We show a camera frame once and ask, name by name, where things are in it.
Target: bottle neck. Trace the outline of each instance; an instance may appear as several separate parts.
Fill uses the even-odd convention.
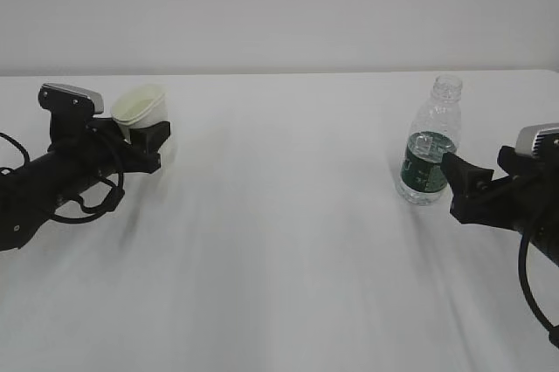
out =
[[[462,96],[462,80],[453,75],[441,75],[435,81],[431,97],[447,104],[457,103]]]

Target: white wall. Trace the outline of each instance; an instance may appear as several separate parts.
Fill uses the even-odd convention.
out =
[[[0,74],[559,68],[559,0],[0,0]]]

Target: screw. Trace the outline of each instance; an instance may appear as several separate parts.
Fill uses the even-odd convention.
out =
[[[478,181],[478,183],[475,186],[480,190],[486,190],[487,189],[487,185],[485,183],[483,183],[482,181]]]

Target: water bottle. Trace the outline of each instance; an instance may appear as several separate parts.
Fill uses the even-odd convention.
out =
[[[462,81],[453,75],[435,80],[431,97],[411,123],[398,193],[414,204],[431,204],[445,191],[447,181],[440,169],[443,154],[455,153],[462,125],[459,100]]]

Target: bottle label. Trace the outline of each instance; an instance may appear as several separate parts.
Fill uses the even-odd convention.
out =
[[[400,176],[404,183],[411,189],[421,193],[437,193],[446,187],[447,181],[440,169],[440,162],[434,162],[431,158],[424,159],[419,155],[415,155],[411,147],[416,139],[417,134],[414,134],[408,140],[408,147],[405,150],[404,163],[402,164],[402,171]],[[437,154],[437,160],[442,159],[444,152],[439,146],[449,144],[453,147],[451,152],[455,152],[456,148],[452,141],[441,134],[430,133],[432,144],[430,143],[431,156]]]

